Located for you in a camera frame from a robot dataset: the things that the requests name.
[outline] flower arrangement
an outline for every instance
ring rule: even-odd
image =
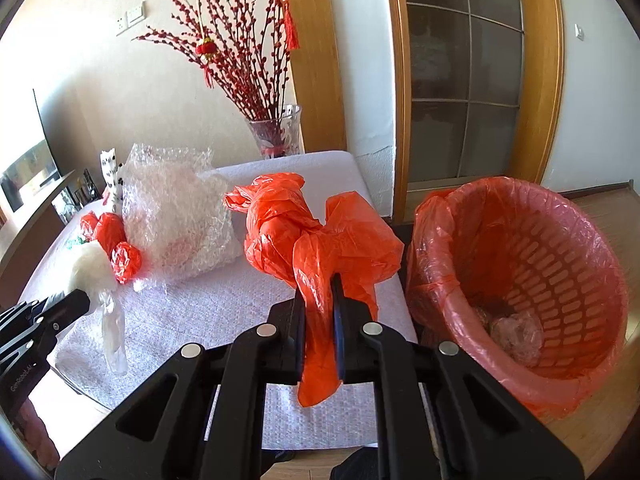
[[[280,123],[289,52],[299,47],[289,0],[269,0],[262,25],[257,25],[255,0],[173,2],[178,13],[171,17],[185,31],[147,27],[135,39],[166,44],[185,55],[202,69],[206,85],[222,88],[247,120]]]

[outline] vase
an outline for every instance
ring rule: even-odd
[[[279,119],[247,121],[262,158],[279,158],[300,153],[299,105],[284,105]]]

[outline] trash can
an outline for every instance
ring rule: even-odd
[[[452,338],[538,416],[564,416],[622,350],[628,295],[605,237],[572,202],[535,184],[484,178],[431,193],[415,213],[406,297],[434,340]],[[478,308],[540,320],[536,361],[518,364]]]

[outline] television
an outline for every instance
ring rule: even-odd
[[[0,118],[0,188],[17,211],[49,182],[60,178],[44,134],[33,89],[16,89]]]

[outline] wooden trim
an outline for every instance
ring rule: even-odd
[[[305,152],[346,150],[342,83],[331,0],[289,0],[300,49],[291,53],[296,99],[302,106]]]
[[[564,83],[561,0],[522,0],[524,76],[509,176],[540,183],[551,153]]]
[[[618,184],[605,184],[604,186],[585,187],[583,189],[573,189],[571,191],[563,191],[560,194],[567,200],[576,200],[583,196],[595,195],[596,193],[606,193],[607,191],[617,191],[619,189],[633,189],[634,181],[620,182]]]
[[[389,0],[396,72],[396,174],[393,221],[402,222],[411,147],[411,51],[406,0]]]

